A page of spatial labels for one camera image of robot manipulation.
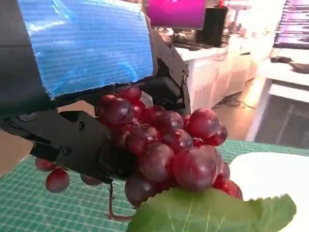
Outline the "black left hand blue tape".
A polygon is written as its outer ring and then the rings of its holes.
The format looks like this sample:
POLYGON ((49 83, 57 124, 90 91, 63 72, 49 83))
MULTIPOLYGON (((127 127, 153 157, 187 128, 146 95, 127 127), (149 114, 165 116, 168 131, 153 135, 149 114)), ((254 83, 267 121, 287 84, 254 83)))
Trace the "black left hand blue tape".
POLYGON ((139 6, 109 0, 0 3, 0 128, 33 142, 31 155, 104 183, 126 179, 133 159, 83 111, 103 94, 140 86, 156 104, 190 113, 188 71, 139 6))

